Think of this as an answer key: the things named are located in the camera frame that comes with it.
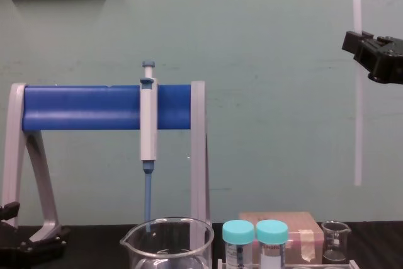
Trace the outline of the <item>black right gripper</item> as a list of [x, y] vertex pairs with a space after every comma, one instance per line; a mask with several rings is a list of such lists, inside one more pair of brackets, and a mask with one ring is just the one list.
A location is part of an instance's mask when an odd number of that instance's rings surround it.
[[402, 84], [402, 40], [392, 42], [392, 37], [347, 31], [342, 49], [354, 55], [354, 60], [366, 69], [372, 81]]

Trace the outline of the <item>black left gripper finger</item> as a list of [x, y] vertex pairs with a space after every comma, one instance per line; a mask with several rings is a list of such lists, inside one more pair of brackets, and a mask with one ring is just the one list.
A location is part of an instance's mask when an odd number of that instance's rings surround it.
[[31, 241], [30, 239], [20, 242], [18, 249], [27, 253], [50, 253], [63, 251], [67, 246], [70, 229], [62, 227], [62, 229], [54, 236], [39, 241]]
[[18, 228], [19, 202], [11, 202], [1, 206], [1, 227]]

